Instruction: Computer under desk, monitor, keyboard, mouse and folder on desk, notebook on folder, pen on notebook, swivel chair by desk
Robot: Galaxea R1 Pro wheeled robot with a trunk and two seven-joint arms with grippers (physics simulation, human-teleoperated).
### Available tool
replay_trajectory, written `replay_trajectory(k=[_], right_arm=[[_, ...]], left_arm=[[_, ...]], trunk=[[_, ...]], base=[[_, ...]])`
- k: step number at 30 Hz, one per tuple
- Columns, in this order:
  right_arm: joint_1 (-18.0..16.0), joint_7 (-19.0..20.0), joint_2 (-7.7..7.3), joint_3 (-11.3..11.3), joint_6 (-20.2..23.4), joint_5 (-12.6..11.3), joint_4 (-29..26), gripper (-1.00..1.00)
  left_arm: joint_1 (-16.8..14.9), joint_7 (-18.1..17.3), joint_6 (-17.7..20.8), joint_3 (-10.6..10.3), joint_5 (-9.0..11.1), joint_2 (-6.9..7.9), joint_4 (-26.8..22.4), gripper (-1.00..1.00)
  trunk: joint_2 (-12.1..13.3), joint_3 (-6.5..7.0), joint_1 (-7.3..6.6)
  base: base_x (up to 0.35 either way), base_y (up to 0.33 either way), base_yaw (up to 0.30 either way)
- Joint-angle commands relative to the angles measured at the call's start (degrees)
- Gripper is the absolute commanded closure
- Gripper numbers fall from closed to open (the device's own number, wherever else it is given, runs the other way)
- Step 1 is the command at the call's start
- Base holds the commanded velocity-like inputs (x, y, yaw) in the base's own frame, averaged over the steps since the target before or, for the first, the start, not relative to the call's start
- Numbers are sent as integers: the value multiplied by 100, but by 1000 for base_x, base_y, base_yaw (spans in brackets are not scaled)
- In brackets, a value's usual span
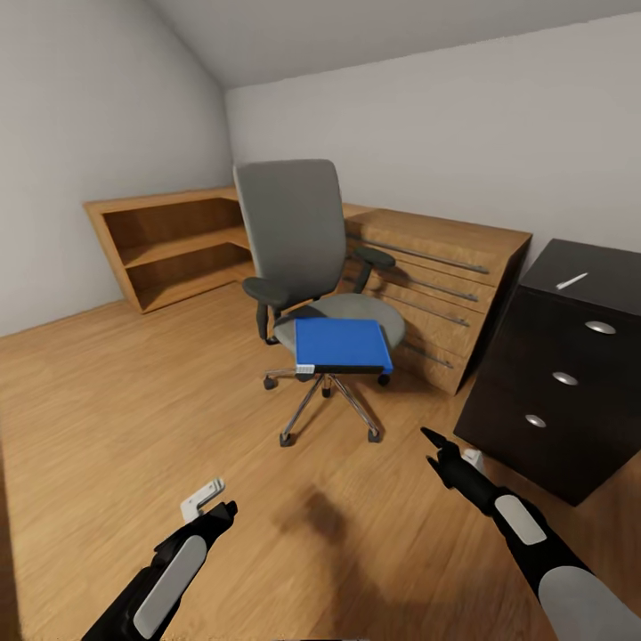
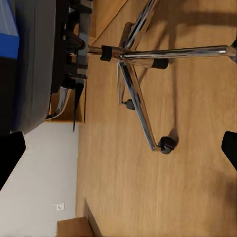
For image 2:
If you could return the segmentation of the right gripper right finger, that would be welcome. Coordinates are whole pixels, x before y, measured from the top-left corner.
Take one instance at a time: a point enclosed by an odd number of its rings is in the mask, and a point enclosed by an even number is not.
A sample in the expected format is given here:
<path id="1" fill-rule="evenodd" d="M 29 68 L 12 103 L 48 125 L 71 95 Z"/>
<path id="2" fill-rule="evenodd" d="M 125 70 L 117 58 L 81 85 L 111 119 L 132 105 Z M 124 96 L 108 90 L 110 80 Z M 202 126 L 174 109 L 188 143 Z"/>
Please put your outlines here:
<path id="1" fill-rule="evenodd" d="M 237 133 L 226 131 L 221 148 L 237 171 Z"/>

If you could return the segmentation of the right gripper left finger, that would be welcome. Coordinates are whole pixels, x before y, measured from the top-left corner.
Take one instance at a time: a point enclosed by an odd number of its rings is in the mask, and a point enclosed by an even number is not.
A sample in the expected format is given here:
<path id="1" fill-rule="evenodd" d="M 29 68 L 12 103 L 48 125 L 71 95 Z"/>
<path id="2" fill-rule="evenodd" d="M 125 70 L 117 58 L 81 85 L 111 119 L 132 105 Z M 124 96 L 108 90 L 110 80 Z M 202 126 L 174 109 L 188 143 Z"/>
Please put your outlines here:
<path id="1" fill-rule="evenodd" d="M 0 137 L 0 191 L 25 150 L 25 139 L 21 131 Z"/>

